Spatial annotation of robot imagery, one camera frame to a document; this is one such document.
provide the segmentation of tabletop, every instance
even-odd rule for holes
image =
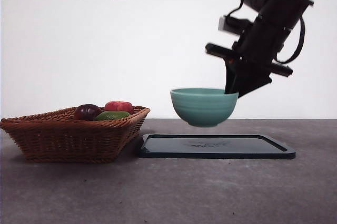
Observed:
[[[149,133],[267,135],[296,158],[140,158]],[[1,224],[337,223],[337,120],[146,119],[110,164],[26,162],[1,135]]]

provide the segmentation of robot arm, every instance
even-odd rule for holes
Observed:
[[[243,4],[259,13],[253,23],[231,16]],[[225,93],[238,92],[241,97],[271,83],[270,73],[286,77],[292,74],[292,69],[283,64],[294,60],[302,49],[305,34],[302,14],[310,5],[313,5],[311,0],[241,0],[239,8],[220,18],[219,30],[240,35],[232,49],[206,45],[208,54],[225,60]],[[277,54],[298,21],[301,23],[298,47],[288,60],[280,62]]]

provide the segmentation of bowl rim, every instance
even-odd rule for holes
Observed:
[[[207,90],[221,90],[223,91],[223,94],[187,94],[187,93],[182,93],[179,92],[180,90],[187,90],[187,89],[207,89]],[[170,90],[171,94],[177,94],[177,95],[188,95],[188,96],[238,96],[239,92],[237,93],[232,93],[232,94],[225,94],[225,89],[220,89],[220,88],[204,88],[204,87],[186,87],[186,88],[174,88]]]

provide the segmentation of black cable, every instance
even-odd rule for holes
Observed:
[[[241,0],[239,7],[230,11],[229,14],[226,15],[225,22],[226,22],[227,25],[232,26],[232,27],[236,27],[235,25],[231,25],[231,24],[228,23],[228,17],[230,17],[231,14],[233,14],[234,12],[238,11],[243,6],[243,2],[244,2],[244,0]]]
[[[278,63],[280,64],[287,64],[287,63],[290,63],[291,61],[293,61],[294,59],[296,59],[302,48],[303,48],[303,44],[304,44],[304,36],[305,36],[305,24],[304,24],[304,20],[303,20],[303,17],[300,18],[300,22],[301,22],[301,31],[300,31],[300,40],[299,40],[299,43],[297,45],[297,48],[294,52],[294,54],[286,61],[279,61],[277,58],[275,59]]]

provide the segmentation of basket rim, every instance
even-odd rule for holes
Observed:
[[[142,114],[147,115],[150,112],[150,109],[147,107],[143,106],[134,106],[136,109],[140,109],[138,112],[131,114],[127,117],[121,118],[121,119],[115,119],[115,120],[97,120],[97,121],[87,121],[87,120],[73,120],[73,119],[60,119],[60,120],[41,120],[41,119],[30,119],[32,117],[37,117],[37,116],[52,116],[55,114],[59,113],[64,113],[69,110],[76,109],[76,107],[69,107],[69,108],[64,108],[64,109],[59,109],[56,111],[51,111],[51,112],[46,112],[46,113],[41,113],[41,114],[34,114],[34,115],[27,115],[27,116],[20,116],[20,117],[12,117],[12,118],[2,118],[0,122],[0,128],[1,125],[7,124],[7,123],[43,123],[43,124],[56,124],[56,123],[77,123],[77,124],[82,124],[82,125],[100,125],[100,124],[114,124],[118,125],[121,124],[123,125],[124,122],[134,120],[141,116]]]

